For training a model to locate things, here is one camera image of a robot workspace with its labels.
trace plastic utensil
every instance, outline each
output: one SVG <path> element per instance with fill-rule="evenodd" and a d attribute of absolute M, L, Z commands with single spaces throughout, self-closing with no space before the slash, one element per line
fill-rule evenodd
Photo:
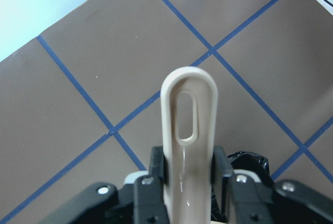
<path fill-rule="evenodd" d="M 192 134 L 180 137 L 177 99 L 190 95 Z M 217 87 L 200 68 L 183 67 L 170 73 L 161 88 L 163 152 L 168 177 L 164 203 L 170 224 L 210 224 L 211 161 Z"/>

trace screw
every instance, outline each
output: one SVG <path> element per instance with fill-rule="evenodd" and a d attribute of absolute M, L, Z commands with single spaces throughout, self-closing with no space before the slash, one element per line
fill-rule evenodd
<path fill-rule="evenodd" d="M 154 181 L 154 177 L 146 177 L 146 178 L 142 179 L 141 183 L 142 183 L 142 185 L 151 185 L 153 181 Z"/>
<path fill-rule="evenodd" d="M 107 194 L 109 192 L 109 188 L 108 187 L 101 187 L 97 190 L 98 194 Z"/>
<path fill-rule="evenodd" d="M 245 175 L 238 175 L 236 177 L 236 181 L 237 182 L 242 182 L 242 183 L 246 183 L 246 181 L 248 180 L 247 176 Z"/>
<path fill-rule="evenodd" d="M 295 185 L 292 184 L 291 182 L 284 182 L 282 183 L 282 189 L 289 192 L 293 192 L 295 191 Z"/>

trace blue tape line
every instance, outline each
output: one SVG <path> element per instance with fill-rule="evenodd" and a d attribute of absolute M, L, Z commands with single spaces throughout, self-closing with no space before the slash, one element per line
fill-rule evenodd
<path fill-rule="evenodd" d="M 207 47 L 207 49 L 212 48 L 208 41 L 194 28 L 194 26 L 178 11 L 178 9 L 171 4 L 169 0 L 162 0 L 173 13 L 181 20 L 183 24 L 189 28 L 189 30 Z"/>
<path fill-rule="evenodd" d="M 315 158 L 315 156 L 308 150 L 308 147 L 312 145 L 318 138 L 333 125 L 333 117 L 331 117 L 322 127 L 320 127 L 315 134 L 313 134 L 305 144 L 302 144 L 299 149 L 272 174 L 272 179 L 276 180 L 283 172 L 285 172 L 303 153 L 305 153 L 310 160 L 317 166 L 317 168 L 333 183 L 332 175 L 328 170 Z"/>
<path fill-rule="evenodd" d="M 147 170 L 143 163 L 139 160 L 136 154 L 132 151 L 129 145 L 125 142 L 125 140 L 120 136 L 118 132 L 114 133 L 113 136 L 116 138 L 120 146 L 126 151 L 126 153 L 130 156 L 134 164 L 139 170 Z"/>
<path fill-rule="evenodd" d="M 275 181 L 283 172 L 285 172 L 302 154 L 304 150 L 298 149 L 287 161 L 285 161 L 280 168 L 278 168 L 271 178 Z"/>
<path fill-rule="evenodd" d="M 242 31 L 245 27 L 247 27 L 250 23 L 252 23 L 256 18 L 266 12 L 269 8 L 271 8 L 275 3 L 279 0 L 271 0 L 265 6 L 260 8 L 257 12 L 255 12 L 250 18 L 244 21 L 241 25 L 239 25 L 235 30 L 225 36 L 221 41 L 219 41 L 214 48 L 216 50 L 220 49 L 224 44 L 230 41 L 233 37 L 235 37 L 240 31 Z"/>
<path fill-rule="evenodd" d="M 305 146 L 310 147 L 332 124 L 333 116 L 315 134 L 313 134 L 308 141 L 305 142 Z"/>
<path fill-rule="evenodd" d="M 222 56 L 214 54 L 219 62 L 229 71 L 229 73 L 241 84 L 241 86 L 252 96 L 252 98 L 264 109 L 264 111 L 277 123 L 278 126 L 290 137 L 290 139 L 298 146 L 302 146 L 302 142 L 287 127 L 287 125 L 273 112 L 273 110 L 259 97 L 259 95 L 245 82 L 245 80 L 231 67 L 231 65 Z"/>
<path fill-rule="evenodd" d="M 21 212 L 25 207 L 27 207 L 32 201 L 39 197 L 44 191 L 51 187 L 55 182 L 57 182 L 61 177 L 63 177 L 68 171 L 75 167 L 79 162 L 85 159 L 89 154 L 101 146 L 110 136 L 103 135 L 91 146 L 89 146 L 85 151 L 83 151 L 79 156 L 77 156 L 73 161 L 66 165 L 62 170 L 60 170 L 56 175 L 54 175 L 49 181 L 44 183 L 39 189 L 37 189 L 33 194 L 26 198 L 20 205 L 14 208 L 9 214 L 7 214 L 0 224 L 5 224 L 13 219 L 19 212 Z"/>
<path fill-rule="evenodd" d="M 154 103 L 160 97 L 160 91 L 156 92 L 150 98 L 148 98 L 143 104 L 141 104 L 138 108 L 132 111 L 127 117 L 125 117 L 122 121 L 120 121 L 115 127 L 114 130 L 118 131 L 122 127 L 124 127 L 129 121 L 139 115 L 144 109 L 148 108 L 152 103 Z"/>
<path fill-rule="evenodd" d="M 327 177 L 327 179 L 333 183 L 332 174 L 320 163 L 320 161 L 309 151 L 304 151 L 305 155 L 316 165 L 316 167 Z"/>
<path fill-rule="evenodd" d="M 90 105 L 90 107 L 95 111 L 97 116 L 101 119 L 101 121 L 105 124 L 105 126 L 112 130 L 114 127 L 104 115 L 102 110 L 97 106 L 97 104 L 92 100 L 92 98 L 88 95 L 88 93 L 83 89 L 83 87 L 79 84 L 76 78 L 72 75 L 72 73 L 67 69 L 64 63 L 59 59 L 56 53 L 52 50 L 49 44 L 43 39 L 41 35 L 37 37 L 37 40 L 41 43 L 44 47 L 46 52 L 51 56 L 54 62 L 59 66 L 65 76 L 69 79 L 69 81 L 74 85 L 74 87 L 78 90 L 78 92 L 82 95 L 85 101 Z"/>
<path fill-rule="evenodd" d="M 198 58 L 196 61 L 194 61 L 192 64 L 190 64 L 191 67 L 197 67 L 201 63 L 203 63 L 206 59 L 208 59 L 210 56 L 210 52 L 205 52 L 200 58 Z M 137 115 L 139 115 L 143 110 L 148 108 L 151 104 L 153 104 L 159 97 L 160 97 L 161 91 L 159 90 L 154 95 L 152 95 L 150 98 L 148 98 L 143 104 L 141 104 L 139 107 L 137 107 L 134 111 L 132 111 L 128 116 L 126 116 L 122 121 L 120 121 L 115 127 L 114 132 L 119 131 L 122 127 L 124 127 L 127 123 L 129 123 L 133 118 L 135 118 Z"/>
<path fill-rule="evenodd" d="M 240 77 L 240 75 L 226 62 L 225 59 L 208 43 L 208 41 L 196 30 L 191 23 L 176 9 L 169 0 L 162 0 L 183 24 L 205 45 L 205 47 L 216 56 L 220 63 L 232 74 L 232 76 L 243 86 L 243 88 L 254 98 L 254 100 L 271 116 L 280 128 L 294 141 L 297 146 L 302 142 L 292 133 L 292 131 L 282 122 L 282 120 L 268 107 L 268 105 L 254 92 L 254 90 Z"/>

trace brown floor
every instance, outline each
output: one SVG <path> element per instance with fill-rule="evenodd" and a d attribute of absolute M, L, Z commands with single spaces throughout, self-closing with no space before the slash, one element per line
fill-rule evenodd
<path fill-rule="evenodd" d="M 219 89 L 216 145 L 333 199 L 332 29 L 315 0 L 89 0 L 0 63 L 0 224 L 147 168 L 190 64 Z"/>

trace beige plastic handle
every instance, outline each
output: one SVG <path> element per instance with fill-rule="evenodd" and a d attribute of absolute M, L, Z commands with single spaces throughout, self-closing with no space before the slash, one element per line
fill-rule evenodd
<path fill-rule="evenodd" d="M 177 98 L 190 95 L 192 135 L 178 130 Z M 170 73 L 161 88 L 163 152 L 168 173 L 164 203 L 170 224 L 210 224 L 211 161 L 213 155 L 217 88 L 200 68 L 183 67 Z"/>

